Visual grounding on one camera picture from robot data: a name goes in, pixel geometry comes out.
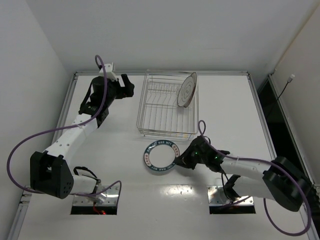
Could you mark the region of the teal rimmed text plate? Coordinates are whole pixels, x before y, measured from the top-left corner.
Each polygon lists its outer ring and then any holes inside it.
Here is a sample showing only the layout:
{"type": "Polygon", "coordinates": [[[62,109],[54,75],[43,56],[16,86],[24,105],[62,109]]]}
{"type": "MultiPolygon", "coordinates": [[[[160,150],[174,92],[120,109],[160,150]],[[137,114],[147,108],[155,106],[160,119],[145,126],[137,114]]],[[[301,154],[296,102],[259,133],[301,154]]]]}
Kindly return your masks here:
{"type": "Polygon", "coordinates": [[[171,171],[176,166],[176,164],[177,164],[176,159],[179,156],[180,156],[180,149],[173,141],[160,139],[160,140],[156,140],[156,141],[152,142],[151,144],[149,144],[147,146],[147,148],[145,149],[145,151],[143,153],[143,162],[144,162],[145,166],[150,171],[157,173],[157,174],[162,174],[162,173],[167,173],[167,172],[171,171]],[[152,150],[154,150],[155,148],[157,148],[159,146],[167,146],[167,147],[171,148],[174,152],[173,161],[170,164],[168,164],[167,166],[159,167],[159,166],[155,166],[151,162],[151,158],[150,158],[151,152],[152,152],[152,150]]]}

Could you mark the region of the orange sunburst plate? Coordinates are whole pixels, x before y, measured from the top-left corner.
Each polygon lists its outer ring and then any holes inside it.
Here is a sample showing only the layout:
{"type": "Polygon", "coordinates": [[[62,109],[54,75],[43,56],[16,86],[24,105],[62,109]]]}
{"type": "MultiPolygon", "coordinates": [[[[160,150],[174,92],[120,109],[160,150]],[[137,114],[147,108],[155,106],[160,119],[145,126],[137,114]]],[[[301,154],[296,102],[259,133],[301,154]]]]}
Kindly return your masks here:
{"type": "Polygon", "coordinates": [[[185,108],[187,108],[191,104],[196,91],[197,82],[198,82],[198,74],[196,72],[191,73],[190,76],[192,77],[192,80],[193,80],[193,89],[187,103],[184,105],[185,108]]]}

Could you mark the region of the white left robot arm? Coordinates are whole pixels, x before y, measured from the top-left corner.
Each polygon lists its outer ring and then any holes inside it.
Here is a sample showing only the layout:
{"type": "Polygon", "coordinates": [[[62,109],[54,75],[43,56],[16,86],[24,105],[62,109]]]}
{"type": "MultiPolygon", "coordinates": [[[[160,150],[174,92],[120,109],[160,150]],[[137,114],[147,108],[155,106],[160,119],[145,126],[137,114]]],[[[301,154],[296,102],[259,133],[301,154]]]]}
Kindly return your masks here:
{"type": "Polygon", "coordinates": [[[86,138],[97,130],[109,114],[114,100],[131,98],[134,84],[127,74],[119,80],[97,76],[92,79],[80,104],[74,127],[65,130],[51,146],[30,157],[30,187],[32,190],[59,199],[68,195],[95,195],[99,179],[95,176],[79,175],[69,165],[86,138]]]}

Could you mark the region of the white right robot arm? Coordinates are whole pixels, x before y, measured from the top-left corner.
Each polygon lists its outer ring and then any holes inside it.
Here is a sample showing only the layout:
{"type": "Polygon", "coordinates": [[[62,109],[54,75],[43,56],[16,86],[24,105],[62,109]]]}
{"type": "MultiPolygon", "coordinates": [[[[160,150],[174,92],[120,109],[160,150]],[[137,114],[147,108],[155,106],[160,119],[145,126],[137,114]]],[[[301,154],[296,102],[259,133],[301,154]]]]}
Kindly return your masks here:
{"type": "Polygon", "coordinates": [[[229,151],[216,150],[202,136],[196,137],[174,162],[192,170],[203,164],[215,173],[230,175],[215,194],[221,205],[251,196],[276,201],[297,212],[311,190],[307,176],[285,157],[266,162],[243,160],[229,151]]]}

